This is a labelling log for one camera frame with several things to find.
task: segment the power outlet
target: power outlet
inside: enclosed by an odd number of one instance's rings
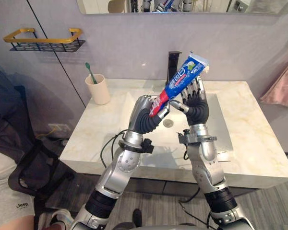
[[[60,133],[69,133],[71,130],[67,124],[48,124],[48,126],[51,130],[55,129],[55,132]]]

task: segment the drain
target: drain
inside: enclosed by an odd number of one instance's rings
[[[174,125],[174,122],[170,119],[165,119],[163,121],[163,125],[166,127],[166,128],[171,128],[173,125]]]

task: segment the bathroom vanity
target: bathroom vanity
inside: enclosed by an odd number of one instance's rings
[[[96,180],[104,171],[100,160],[104,144],[128,128],[137,98],[159,95],[165,81],[107,79],[107,84],[110,102],[97,105],[91,99],[60,157],[76,172],[95,175]],[[288,159],[248,84],[204,81],[204,86],[210,108],[209,134],[217,137],[218,160],[233,193],[239,195],[288,181]],[[180,196],[196,191],[191,163],[183,159],[185,146],[178,141],[177,132],[187,128],[184,114],[172,108],[154,132],[144,135],[155,148],[152,154],[142,155],[127,191]],[[111,144],[105,148],[103,158],[110,164]]]

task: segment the pink towel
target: pink towel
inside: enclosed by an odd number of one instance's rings
[[[260,100],[267,104],[288,106],[288,67]]]

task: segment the green toothbrush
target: green toothbrush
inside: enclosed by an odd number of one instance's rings
[[[91,74],[93,83],[94,83],[94,84],[97,84],[97,81],[96,81],[96,79],[94,78],[94,75],[93,75],[93,73],[92,73],[92,71],[91,71],[91,66],[90,66],[90,64],[89,64],[88,62],[85,63],[85,67],[87,67],[88,71],[90,71],[90,74]]]

